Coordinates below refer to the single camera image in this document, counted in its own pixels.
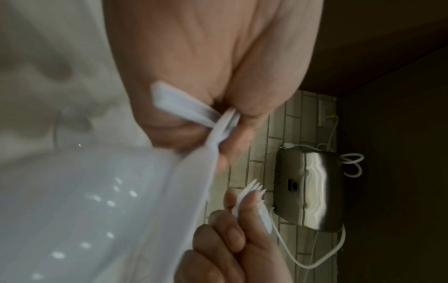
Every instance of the skin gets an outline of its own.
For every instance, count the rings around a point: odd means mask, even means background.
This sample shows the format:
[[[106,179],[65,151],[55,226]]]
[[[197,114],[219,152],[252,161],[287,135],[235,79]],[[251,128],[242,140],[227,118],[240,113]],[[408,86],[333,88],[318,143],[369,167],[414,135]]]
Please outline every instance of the skin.
[[[163,80],[223,113],[241,114],[220,145],[218,170],[235,163],[311,59],[323,0],[104,0],[112,53],[137,123],[154,146],[189,150],[209,129],[157,110]]]
[[[285,260],[258,214],[259,193],[242,201],[238,219],[231,214],[236,194],[224,197],[225,210],[215,211],[209,224],[194,235],[177,268],[175,283],[292,283]]]

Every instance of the metallic appliance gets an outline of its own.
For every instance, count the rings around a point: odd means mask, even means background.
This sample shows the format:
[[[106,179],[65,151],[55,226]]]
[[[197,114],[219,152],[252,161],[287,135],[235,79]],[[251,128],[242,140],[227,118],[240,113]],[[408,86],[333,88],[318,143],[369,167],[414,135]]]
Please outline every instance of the metallic appliance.
[[[340,231],[341,157],[299,146],[280,148],[274,172],[274,205],[274,212],[292,224],[317,231]]]

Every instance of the coiled white cable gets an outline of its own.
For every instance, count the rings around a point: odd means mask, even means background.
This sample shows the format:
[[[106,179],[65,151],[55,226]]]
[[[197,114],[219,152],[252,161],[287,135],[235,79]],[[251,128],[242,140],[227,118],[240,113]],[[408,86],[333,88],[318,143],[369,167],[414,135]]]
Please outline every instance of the coiled white cable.
[[[311,148],[311,149],[314,149],[314,150],[317,150],[317,151],[323,151],[323,150],[321,150],[321,149],[319,149],[319,148],[320,148],[321,146],[325,146],[325,147],[326,147],[326,150],[325,150],[325,151],[328,151],[328,152],[335,152],[335,151],[331,148],[331,141],[332,141],[333,136],[334,136],[334,133],[335,133],[335,131],[336,131],[336,127],[337,127],[337,124],[338,124],[338,122],[339,122],[339,117],[338,117],[337,115],[329,115],[329,117],[330,117],[330,118],[331,118],[331,117],[332,117],[332,118],[336,118],[336,122],[335,122],[335,125],[333,126],[333,128],[331,129],[331,133],[330,133],[330,137],[329,137],[328,143],[321,143],[321,144],[318,144],[317,147],[313,147],[313,146],[309,146],[309,145],[294,145],[294,144],[285,143],[285,144],[283,145],[283,148],[291,148],[291,147],[295,147],[295,146],[301,146],[301,147]],[[355,160],[353,160],[353,159],[350,159],[349,157],[358,157],[358,158],[355,159]],[[363,173],[363,170],[362,170],[361,166],[360,166],[358,163],[364,160],[364,155],[359,154],[359,153],[347,153],[347,154],[341,154],[341,159],[342,159],[342,164],[346,164],[346,165],[348,165],[348,164],[353,164],[353,165],[355,165],[355,166],[358,168],[358,173],[356,173],[356,174],[348,174],[348,173],[344,172],[344,175],[345,175],[345,176],[350,177],[350,178],[356,178],[356,177],[361,176],[361,174]],[[330,258],[331,256],[333,256],[334,254],[336,254],[337,251],[344,245],[346,232],[345,232],[345,227],[344,227],[344,225],[342,225],[342,234],[341,234],[341,239],[340,239],[339,243],[338,243],[338,244],[337,244],[331,251],[329,251],[326,255],[324,255],[322,258],[320,258],[319,260],[317,260],[316,262],[314,262],[313,264],[311,264],[311,261],[312,261],[312,258],[313,258],[313,254],[314,254],[314,248],[315,248],[315,245],[316,245],[317,235],[318,235],[318,233],[319,233],[319,232],[317,232],[316,235],[315,235],[315,237],[314,237],[313,250],[312,250],[312,253],[311,253],[310,264],[309,264],[309,265],[304,265],[304,264],[298,262],[298,261],[295,259],[295,257],[291,254],[291,252],[290,252],[289,249],[287,248],[287,246],[286,246],[286,244],[285,244],[285,241],[284,241],[284,240],[282,239],[282,237],[280,236],[280,233],[279,233],[277,227],[275,226],[274,219],[272,218],[272,212],[273,212],[273,210],[274,210],[274,208],[271,208],[271,210],[270,210],[270,214],[269,214],[269,215],[270,215],[270,217],[271,217],[271,221],[272,221],[272,224],[273,224],[273,228],[274,228],[275,233],[277,234],[277,236],[278,236],[278,238],[279,238],[279,241],[281,242],[281,244],[282,244],[283,247],[285,248],[285,250],[286,250],[286,252],[288,253],[288,255],[289,255],[289,257],[291,258],[291,260],[292,260],[295,264],[297,264],[298,266],[300,266],[300,267],[302,267],[302,268],[304,268],[304,269],[307,269],[307,272],[305,273],[305,277],[304,277],[304,282],[305,282],[306,279],[307,279],[308,271],[309,271],[310,269],[316,268],[316,267],[318,267],[319,265],[321,265],[324,261],[326,261],[327,259],[329,259],[329,258]]]

